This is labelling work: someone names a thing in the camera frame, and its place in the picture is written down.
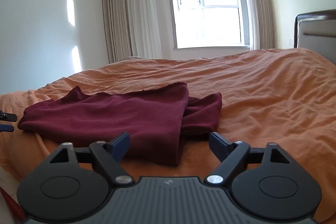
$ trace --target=window sill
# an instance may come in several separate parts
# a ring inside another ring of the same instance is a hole
[[[191,49],[217,49],[217,50],[224,50],[224,49],[239,49],[239,48],[250,48],[248,45],[235,45],[235,46],[221,46],[221,47],[190,47],[190,48],[173,48],[173,51],[182,51],[182,50],[191,50]]]

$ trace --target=dark red towel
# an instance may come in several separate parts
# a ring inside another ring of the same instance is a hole
[[[77,86],[57,101],[27,107],[17,126],[77,147],[109,141],[127,131],[131,136],[127,156],[178,165],[183,151],[180,134],[216,131],[221,107],[221,93],[189,97],[185,83],[114,95],[86,95]]]

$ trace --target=metal pivot screw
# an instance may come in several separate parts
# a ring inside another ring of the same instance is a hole
[[[210,175],[207,177],[207,182],[211,184],[219,184],[224,181],[224,178],[220,175]]]
[[[115,178],[115,181],[119,184],[128,184],[132,182],[132,178],[130,176],[122,175],[122,176],[117,176]]]

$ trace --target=beige curtain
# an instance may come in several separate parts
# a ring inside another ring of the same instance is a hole
[[[276,48],[272,0],[247,0],[250,49]]]
[[[110,63],[132,56],[126,0],[102,0]]]
[[[155,0],[127,0],[133,55],[162,58]]]

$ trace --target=orange duvet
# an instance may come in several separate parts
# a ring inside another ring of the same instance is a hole
[[[41,100],[59,99],[79,85],[84,93],[126,93],[186,82],[190,96],[221,92],[218,132],[253,147],[279,143],[320,184],[323,192],[315,219],[336,213],[336,67],[304,49],[258,50],[189,61],[136,59],[57,80],[38,90],[0,95],[0,109],[20,119],[23,110]],[[57,144],[18,129],[0,133],[1,166],[26,176]],[[189,141],[178,167],[124,160],[139,176],[200,176],[219,161],[206,141]]]

